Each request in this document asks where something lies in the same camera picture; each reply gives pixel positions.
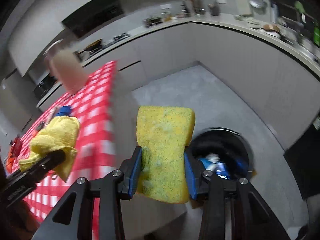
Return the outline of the red checkered tablecloth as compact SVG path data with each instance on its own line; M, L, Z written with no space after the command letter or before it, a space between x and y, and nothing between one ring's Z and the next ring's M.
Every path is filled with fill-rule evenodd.
M24 201L32 212L32 218L42 223L62 195L79 177L88 180L102 178L114 170L116 153L111 117L111 98L116 75L116 61L110 61L89 75L86 84L76 94L60 96L31 126L22 137L22 149L12 165L12 171L20 167L22 160L31 155L31 141L37 136L36 127L46 121L54 109L71 107L70 119L77 119L79 130L73 142L77 154L66 181L53 179L54 171L37 184Z

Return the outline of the grey cutting board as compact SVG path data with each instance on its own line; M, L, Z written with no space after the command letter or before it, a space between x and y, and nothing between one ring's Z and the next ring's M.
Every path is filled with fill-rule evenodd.
M235 3L238 9L238 15L243 17L252 16L252 9L249 5L248 0L235 0Z

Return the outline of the black trash bucket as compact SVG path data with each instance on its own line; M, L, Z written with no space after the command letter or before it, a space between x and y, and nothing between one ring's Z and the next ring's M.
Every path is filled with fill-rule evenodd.
M247 140L238 132L211 127L192 139L189 147L194 158L216 154L226 165L232 180L241 177L250 180L253 176L253 151Z

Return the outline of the utensil holder cup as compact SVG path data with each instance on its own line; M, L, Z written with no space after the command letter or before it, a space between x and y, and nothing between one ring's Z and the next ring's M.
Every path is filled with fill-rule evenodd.
M213 4L208 4L208 9L211 16L220 15L220 7L217 1L215 1Z

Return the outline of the black microwave oven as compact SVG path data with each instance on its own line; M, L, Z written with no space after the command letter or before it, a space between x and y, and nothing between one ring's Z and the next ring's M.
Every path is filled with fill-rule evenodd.
M48 74L44 77L42 81L35 87L33 93L35 94L37 99L42 99L46 93L55 85L57 79L54 76Z

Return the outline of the black range hood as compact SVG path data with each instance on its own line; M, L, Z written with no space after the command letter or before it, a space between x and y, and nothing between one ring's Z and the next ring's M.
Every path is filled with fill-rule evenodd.
M123 13L120 0L91 0L67 16L61 23L76 37L81 38Z

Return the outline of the yellow sponge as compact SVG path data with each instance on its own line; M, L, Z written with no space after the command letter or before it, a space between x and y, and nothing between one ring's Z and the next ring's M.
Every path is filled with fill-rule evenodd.
M136 138L142 148L137 193L171 204L189 199L184 149L191 142L195 113L187 107L140 106Z

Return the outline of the yellow cloth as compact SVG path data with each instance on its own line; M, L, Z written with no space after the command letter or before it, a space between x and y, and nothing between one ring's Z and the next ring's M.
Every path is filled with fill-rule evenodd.
M26 171L50 152L62 150L66 159L53 171L66 182L77 155L76 140L80 131L80 122L76 117L55 116L45 128L40 130L29 143L30 154L27 159L18 162L20 171Z

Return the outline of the blue cloth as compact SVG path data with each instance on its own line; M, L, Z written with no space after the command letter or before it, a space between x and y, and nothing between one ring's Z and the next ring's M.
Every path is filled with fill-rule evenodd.
M71 106L62 106L60 107L55 116L71 116L72 107Z

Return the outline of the red packet on table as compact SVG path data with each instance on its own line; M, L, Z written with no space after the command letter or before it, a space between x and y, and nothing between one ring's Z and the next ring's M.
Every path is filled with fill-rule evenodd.
M10 142L10 154L17 158L20 155L22 149L21 137L18 134L14 140Z

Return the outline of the blue Pepsi can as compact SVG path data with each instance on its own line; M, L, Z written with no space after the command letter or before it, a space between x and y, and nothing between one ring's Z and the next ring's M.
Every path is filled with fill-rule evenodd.
M211 153L198 159L203 162L205 169L212 171L223 179L235 180L247 176L248 164L240 157L229 154L219 156Z

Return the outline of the green dish soap bottle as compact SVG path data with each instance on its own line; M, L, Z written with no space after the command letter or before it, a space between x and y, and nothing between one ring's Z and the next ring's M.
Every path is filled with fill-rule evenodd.
M313 30L313 43L320 47L320 29L319 26L315 26Z

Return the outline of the metal colander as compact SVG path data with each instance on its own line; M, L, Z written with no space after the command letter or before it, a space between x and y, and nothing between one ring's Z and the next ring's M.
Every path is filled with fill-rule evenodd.
M248 0L249 4L255 9L263 9L265 7L264 0Z

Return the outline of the pink thermos jug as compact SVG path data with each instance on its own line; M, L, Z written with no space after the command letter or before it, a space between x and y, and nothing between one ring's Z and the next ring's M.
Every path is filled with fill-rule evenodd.
M67 92L76 94L88 80L78 57L66 46L64 40L58 40L44 52L44 61L50 73L62 83Z

